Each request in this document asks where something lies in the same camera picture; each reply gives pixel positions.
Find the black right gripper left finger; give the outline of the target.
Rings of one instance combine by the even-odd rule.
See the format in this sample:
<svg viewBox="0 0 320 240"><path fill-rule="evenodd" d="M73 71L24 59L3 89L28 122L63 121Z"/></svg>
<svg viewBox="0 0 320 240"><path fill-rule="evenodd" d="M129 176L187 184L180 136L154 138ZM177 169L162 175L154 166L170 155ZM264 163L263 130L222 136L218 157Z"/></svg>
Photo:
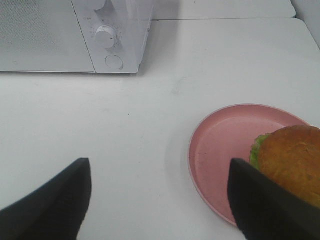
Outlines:
<svg viewBox="0 0 320 240"><path fill-rule="evenodd" d="M79 158L0 211L2 240L75 240L90 205L90 161Z"/></svg>

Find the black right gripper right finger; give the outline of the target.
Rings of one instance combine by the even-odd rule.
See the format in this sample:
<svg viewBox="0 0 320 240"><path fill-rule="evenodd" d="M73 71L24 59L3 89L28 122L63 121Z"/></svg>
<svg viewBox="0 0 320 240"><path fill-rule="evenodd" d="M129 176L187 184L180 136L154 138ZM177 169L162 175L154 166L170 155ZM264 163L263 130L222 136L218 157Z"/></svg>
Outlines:
<svg viewBox="0 0 320 240"><path fill-rule="evenodd" d="M318 240L320 210L240 158L229 166L229 205L247 240Z"/></svg>

